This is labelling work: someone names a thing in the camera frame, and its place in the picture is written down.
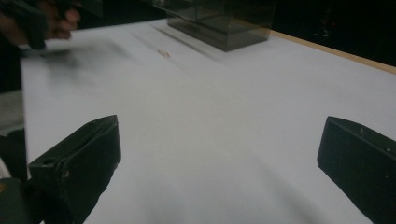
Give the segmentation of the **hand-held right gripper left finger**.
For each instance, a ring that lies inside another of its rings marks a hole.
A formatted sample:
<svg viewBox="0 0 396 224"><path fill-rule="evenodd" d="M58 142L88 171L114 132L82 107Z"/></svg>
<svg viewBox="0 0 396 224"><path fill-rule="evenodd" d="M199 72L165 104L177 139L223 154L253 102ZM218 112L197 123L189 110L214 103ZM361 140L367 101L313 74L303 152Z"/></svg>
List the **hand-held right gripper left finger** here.
<svg viewBox="0 0 396 224"><path fill-rule="evenodd" d="M83 224L121 160L118 117L90 121L29 164L35 221Z"/></svg>

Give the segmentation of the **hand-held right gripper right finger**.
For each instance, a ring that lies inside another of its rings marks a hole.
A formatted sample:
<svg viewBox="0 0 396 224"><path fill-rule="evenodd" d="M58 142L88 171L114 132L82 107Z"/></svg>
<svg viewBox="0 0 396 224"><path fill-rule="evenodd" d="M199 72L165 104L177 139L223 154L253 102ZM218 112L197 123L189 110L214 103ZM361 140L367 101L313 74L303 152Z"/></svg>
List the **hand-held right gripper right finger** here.
<svg viewBox="0 0 396 224"><path fill-rule="evenodd" d="M317 162L374 224L396 224L396 141L359 123L328 117Z"/></svg>

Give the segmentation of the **dark transparent plastic box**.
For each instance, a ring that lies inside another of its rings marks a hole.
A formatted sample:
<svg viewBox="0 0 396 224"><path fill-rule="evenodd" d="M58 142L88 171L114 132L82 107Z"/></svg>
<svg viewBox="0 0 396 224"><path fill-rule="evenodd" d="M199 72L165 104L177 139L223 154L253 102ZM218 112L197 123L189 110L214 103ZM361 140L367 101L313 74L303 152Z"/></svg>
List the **dark transparent plastic box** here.
<svg viewBox="0 0 396 224"><path fill-rule="evenodd" d="M167 24L223 51L269 38L277 0L142 0L166 12Z"/></svg>

